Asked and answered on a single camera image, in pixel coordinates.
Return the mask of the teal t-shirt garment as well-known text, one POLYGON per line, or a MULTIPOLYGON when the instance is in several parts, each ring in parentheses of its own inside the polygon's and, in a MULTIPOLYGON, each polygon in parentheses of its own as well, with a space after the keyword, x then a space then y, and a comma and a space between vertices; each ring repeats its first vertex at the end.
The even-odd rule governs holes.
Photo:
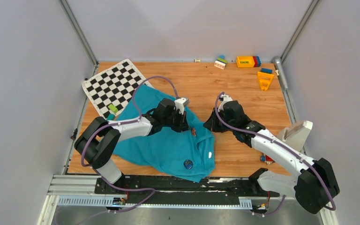
POLYGON ((150 165, 169 175, 200 182, 215 168, 214 135, 203 126, 197 115, 189 108, 187 122, 196 129, 177 133, 169 127, 151 136, 139 136, 119 142, 114 154, 136 165, 150 165), (187 170, 183 163, 192 160, 194 166, 187 170))

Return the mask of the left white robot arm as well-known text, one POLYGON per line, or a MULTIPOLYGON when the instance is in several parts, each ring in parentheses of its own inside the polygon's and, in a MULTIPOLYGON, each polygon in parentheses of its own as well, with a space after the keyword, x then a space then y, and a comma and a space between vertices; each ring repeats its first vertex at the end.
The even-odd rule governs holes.
POLYGON ((75 141, 74 148, 81 155, 81 162, 87 162, 107 180, 107 188, 114 194, 121 193, 125 181, 122 172, 111 159, 116 145, 124 140, 154 135, 162 128, 181 133, 188 131, 185 97, 170 100, 164 98, 156 108, 140 117, 129 120, 106 120, 96 117, 75 141))

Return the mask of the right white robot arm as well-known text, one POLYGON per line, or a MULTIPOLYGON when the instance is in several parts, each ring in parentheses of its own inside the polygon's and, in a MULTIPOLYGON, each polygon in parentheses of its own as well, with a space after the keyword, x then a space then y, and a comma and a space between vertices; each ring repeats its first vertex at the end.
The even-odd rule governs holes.
POLYGON ((252 194, 259 196, 269 191, 290 196, 312 214, 323 208, 336 210, 334 197, 340 189, 331 163, 300 153, 276 138, 264 125, 250 119, 237 100, 219 95, 203 126, 215 133, 232 132, 239 142, 271 157, 289 172, 285 176, 259 169, 249 182, 252 194))

